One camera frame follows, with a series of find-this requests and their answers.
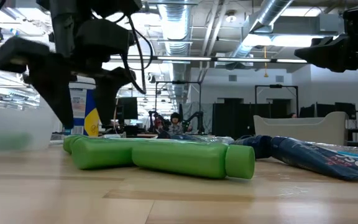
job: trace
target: wooden tabletop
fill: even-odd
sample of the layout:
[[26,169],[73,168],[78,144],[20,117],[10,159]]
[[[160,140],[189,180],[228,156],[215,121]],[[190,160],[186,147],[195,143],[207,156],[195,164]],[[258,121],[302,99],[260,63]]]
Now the wooden tabletop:
[[82,171],[61,146],[0,152],[0,223],[358,223],[358,181],[273,159],[252,180],[138,167]]

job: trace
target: ventilation duct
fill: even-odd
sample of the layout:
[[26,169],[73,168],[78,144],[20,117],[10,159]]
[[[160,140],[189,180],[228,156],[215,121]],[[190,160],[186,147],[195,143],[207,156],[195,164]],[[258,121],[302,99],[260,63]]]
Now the ventilation duct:
[[[166,42],[165,48],[169,56],[189,56],[190,46],[186,43],[190,34],[190,13],[188,5],[166,4],[158,5],[162,19],[162,33],[165,40],[177,40],[178,42]],[[172,81],[187,80],[187,64],[172,63]],[[175,98],[183,98],[183,86],[173,86]]]
[[[261,27],[267,27],[267,32],[271,31],[273,23],[292,2],[293,0],[264,0],[258,12],[247,16],[243,26],[243,30],[245,31],[244,40],[230,57],[246,57],[253,48],[253,46],[247,44],[248,33],[253,29],[259,29]],[[227,64],[226,69],[233,70],[236,65],[237,63]]]

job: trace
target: ceiling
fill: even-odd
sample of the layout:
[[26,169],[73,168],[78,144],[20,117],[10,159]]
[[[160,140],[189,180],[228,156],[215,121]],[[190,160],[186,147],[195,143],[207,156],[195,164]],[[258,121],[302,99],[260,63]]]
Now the ceiling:
[[[214,19],[209,18],[211,8],[213,6],[213,0],[197,0],[198,5],[191,8],[191,37],[190,44],[191,50],[190,55],[199,56],[203,46],[204,37],[206,35],[206,26],[208,20]],[[227,54],[236,49],[236,47],[242,41],[241,36],[241,27],[244,25],[244,21],[247,15],[251,15],[253,12],[257,12],[260,9],[262,1],[236,1],[232,0],[227,5],[227,11],[233,10],[236,20],[234,22],[227,22],[225,19],[221,24],[221,28],[218,32],[218,40],[215,41],[213,45],[213,50],[211,55],[216,55],[217,53]],[[282,16],[305,16],[305,17],[314,17],[322,13],[327,8],[330,9],[329,13],[337,14],[342,12],[345,8],[353,7],[358,5],[358,0],[332,0],[332,1],[317,1],[317,0],[294,0],[291,6],[286,9]],[[115,21],[121,17],[120,13],[112,15],[107,19]],[[152,43],[154,52],[157,55],[165,55],[165,44],[163,43],[163,30],[160,16],[158,14],[134,14],[132,16],[135,26],[142,34],[144,34]],[[124,19],[119,23],[120,26],[130,29],[127,20]],[[14,33],[17,35],[30,39],[36,40],[48,44],[51,49],[54,49],[54,45],[49,43],[48,35],[52,31],[52,23],[50,14],[48,11],[45,11],[40,6],[35,3],[35,0],[16,0],[8,1],[6,7],[0,12],[0,27],[2,27],[2,33],[4,34],[4,40],[2,43],[12,37]],[[144,55],[150,53],[148,45],[142,40],[141,42],[142,52]],[[266,46],[265,48],[253,48],[251,54],[254,57],[267,57],[267,58],[296,58],[293,54],[294,47],[277,47],[277,46]],[[129,55],[137,55],[137,49],[131,47]],[[194,73],[194,70],[199,67],[199,63],[191,63],[192,69],[191,72]],[[117,66],[122,66],[120,63],[109,62],[105,63],[104,68],[113,69]],[[139,68],[138,63],[130,64],[133,68]],[[290,72],[291,64],[269,64],[267,68],[275,69],[274,73],[278,69],[282,69],[283,73]],[[146,71],[145,74],[155,76],[157,81],[170,81],[172,76],[170,70],[172,65],[169,63],[153,63]],[[219,74],[224,73],[224,69],[213,68],[213,65],[210,68],[211,70],[206,74],[206,85],[208,83],[216,85],[221,82],[221,77]],[[254,83],[258,82],[258,78],[262,78],[262,75],[259,74],[261,69],[265,69],[264,63],[254,63],[253,66],[248,66],[246,69],[252,69],[250,72],[237,71],[235,73],[245,73],[250,74],[249,78],[254,80]],[[141,84],[141,73],[137,72],[137,82]],[[249,82],[249,78],[245,78],[244,82]],[[89,78],[80,78],[82,82],[93,82]],[[146,115],[148,110],[154,108],[154,94],[155,94],[155,84],[147,82],[147,91],[146,96],[140,95],[138,92],[133,90],[131,85],[125,86],[119,93],[120,96],[138,96],[139,108],[142,111],[141,113]],[[15,73],[6,73],[0,72],[0,85],[13,85],[19,86],[23,85],[21,76]],[[164,113],[171,113],[175,111],[176,102],[180,99],[177,99],[177,96],[173,96],[173,87],[167,85],[164,87],[166,91],[163,90],[162,95],[159,96],[161,99],[164,98],[164,101],[160,101],[157,105],[157,109],[164,108]],[[10,90],[13,93],[19,91],[18,89],[13,88],[0,88],[0,92],[5,93],[6,90]],[[36,95],[36,92],[32,88],[21,88],[20,92],[24,95],[28,94],[29,96]],[[183,97],[186,98],[186,89],[183,89]]]

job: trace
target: green plastic bottle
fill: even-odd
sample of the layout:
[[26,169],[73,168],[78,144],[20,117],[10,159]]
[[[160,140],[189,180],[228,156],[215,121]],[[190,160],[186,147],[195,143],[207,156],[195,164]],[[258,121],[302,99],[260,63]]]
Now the green plastic bottle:
[[249,146],[167,139],[85,137],[69,141],[74,164],[79,169],[135,164],[149,169],[215,179],[225,176],[251,179],[254,174],[255,155]]

